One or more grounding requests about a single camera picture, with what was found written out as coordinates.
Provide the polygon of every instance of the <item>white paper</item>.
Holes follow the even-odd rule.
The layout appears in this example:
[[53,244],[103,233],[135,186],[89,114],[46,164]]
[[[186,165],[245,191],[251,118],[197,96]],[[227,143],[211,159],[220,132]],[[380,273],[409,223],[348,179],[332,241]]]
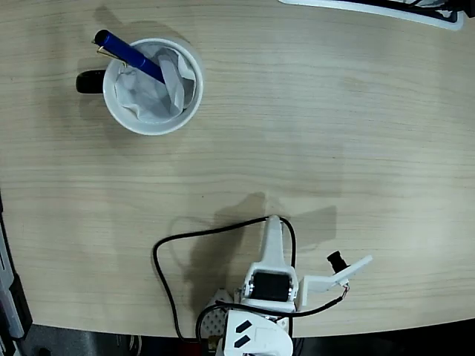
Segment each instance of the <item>white paper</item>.
[[162,69],[165,84],[131,66],[122,67],[115,84],[118,103],[143,122],[166,122],[180,115],[193,100],[196,77],[176,50],[157,43],[136,46]]

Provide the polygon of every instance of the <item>gold pen clip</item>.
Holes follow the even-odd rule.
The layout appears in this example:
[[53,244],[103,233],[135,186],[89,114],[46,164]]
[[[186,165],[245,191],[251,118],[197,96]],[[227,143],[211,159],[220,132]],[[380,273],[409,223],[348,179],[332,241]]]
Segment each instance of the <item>gold pen clip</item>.
[[97,48],[96,53],[102,54],[103,56],[106,56],[106,57],[109,57],[109,58],[112,58],[112,59],[117,59],[117,60],[121,61],[124,64],[124,67],[127,67],[127,63],[125,63],[123,59],[115,56],[114,54],[109,53],[107,50],[104,49],[104,46],[100,46],[99,48]]

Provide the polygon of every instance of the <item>white plastic part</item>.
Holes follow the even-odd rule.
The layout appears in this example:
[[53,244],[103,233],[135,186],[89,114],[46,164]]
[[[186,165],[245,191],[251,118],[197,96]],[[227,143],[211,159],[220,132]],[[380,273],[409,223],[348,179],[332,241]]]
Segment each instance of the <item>white plastic part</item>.
[[218,343],[216,355],[292,356],[292,352],[292,339],[278,324],[248,311],[229,310],[226,339]]
[[[288,301],[273,302],[250,298],[252,293],[252,277],[259,271],[289,276],[292,286],[289,290]],[[280,312],[293,312],[295,310],[294,299],[298,293],[298,278],[295,269],[285,262],[281,218],[277,215],[270,216],[266,221],[261,245],[261,261],[251,264],[244,279],[242,293],[243,296],[240,302],[248,306],[257,306]]]
[[373,256],[368,255],[362,258],[357,263],[353,263],[351,266],[346,267],[339,273],[335,273],[333,276],[304,276],[300,282],[299,294],[298,294],[298,309],[301,310],[303,306],[307,305],[307,297],[309,292],[323,293],[329,290],[337,284],[344,286],[348,283],[350,277],[355,275],[360,269],[366,266],[373,260]]
[[358,4],[351,1],[342,1],[342,0],[279,0],[284,4],[293,4],[293,5],[306,5],[306,6],[315,6],[315,7],[327,7],[332,9],[340,10],[351,10],[359,11],[361,13],[374,13],[376,15],[384,15],[393,17],[396,19],[404,19],[413,22],[418,22],[421,24],[429,24],[432,26],[437,26],[445,28],[448,30],[460,30],[464,22],[464,13],[457,13],[456,22],[447,22],[440,19],[435,19],[429,16],[419,15],[417,13],[408,13],[406,11],[388,9],[386,7],[379,7],[373,5]]

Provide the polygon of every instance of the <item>white mug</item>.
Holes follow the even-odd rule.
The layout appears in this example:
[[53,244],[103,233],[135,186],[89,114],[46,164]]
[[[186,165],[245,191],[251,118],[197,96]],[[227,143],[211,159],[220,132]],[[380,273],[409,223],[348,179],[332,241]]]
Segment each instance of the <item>white mug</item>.
[[131,46],[134,47],[145,42],[153,42],[176,50],[189,61],[194,71],[196,88],[193,99],[191,100],[191,104],[180,115],[165,122],[142,122],[138,120],[135,113],[121,106],[117,101],[115,91],[115,83],[122,66],[122,62],[118,59],[112,59],[106,70],[90,70],[79,74],[76,79],[76,89],[80,93],[102,93],[109,112],[124,128],[137,134],[159,136],[178,130],[196,113],[203,98],[205,82],[204,66],[196,50],[182,39],[140,39],[139,41],[131,43]]

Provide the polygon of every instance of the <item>black connector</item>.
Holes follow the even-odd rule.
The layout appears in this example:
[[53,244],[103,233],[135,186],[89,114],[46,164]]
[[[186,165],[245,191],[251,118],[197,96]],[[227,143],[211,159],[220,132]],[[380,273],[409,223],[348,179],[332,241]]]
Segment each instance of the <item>black connector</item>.
[[328,262],[331,263],[333,271],[339,273],[348,267],[347,263],[341,258],[340,251],[333,252],[330,256],[327,257]]

